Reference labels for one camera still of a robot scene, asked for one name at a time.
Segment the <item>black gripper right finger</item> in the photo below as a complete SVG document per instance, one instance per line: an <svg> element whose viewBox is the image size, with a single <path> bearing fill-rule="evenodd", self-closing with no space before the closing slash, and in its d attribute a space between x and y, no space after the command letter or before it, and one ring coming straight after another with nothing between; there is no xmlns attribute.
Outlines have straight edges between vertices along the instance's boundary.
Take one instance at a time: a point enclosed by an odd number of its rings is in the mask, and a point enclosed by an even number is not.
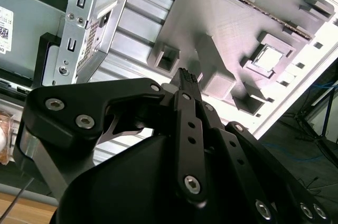
<svg viewBox="0 0 338 224"><path fill-rule="evenodd" d="M226 190L224 198L233 223L332 223L323 206L252 134L237 122L220 121L202 101L195 75L189 73L187 80L215 159L227 159L235 189Z"/></svg>

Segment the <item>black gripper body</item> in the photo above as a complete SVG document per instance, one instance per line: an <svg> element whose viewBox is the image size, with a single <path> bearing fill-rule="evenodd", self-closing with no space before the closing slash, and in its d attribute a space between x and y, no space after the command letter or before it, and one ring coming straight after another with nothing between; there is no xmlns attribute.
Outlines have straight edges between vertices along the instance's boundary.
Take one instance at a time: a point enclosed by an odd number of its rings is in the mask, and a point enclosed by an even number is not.
<svg viewBox="0 0 338 224"><path fill-rule="evenodd" d="M155 136L88 170L67 188L52 223L233 223L226 190L235 189L225 157L204 152L203 207L175 170L174 143Z"/></svg>

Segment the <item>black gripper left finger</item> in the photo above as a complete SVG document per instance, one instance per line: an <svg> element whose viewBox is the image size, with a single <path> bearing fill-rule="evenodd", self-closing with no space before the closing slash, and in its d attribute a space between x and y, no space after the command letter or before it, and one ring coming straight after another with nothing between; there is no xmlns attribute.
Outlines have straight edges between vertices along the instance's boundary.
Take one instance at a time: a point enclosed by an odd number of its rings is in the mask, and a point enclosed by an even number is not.
<svg viewBox="0 0 338 224"><path fill-rule="evenodd" d="M34 89L16 139L16 164L44 181L60 203L80 175L151 137L165 136L174 143L177 177L193 194L189 202L203 207L203 126L188 74L179 69L168 87L139 78Z"/></svg>

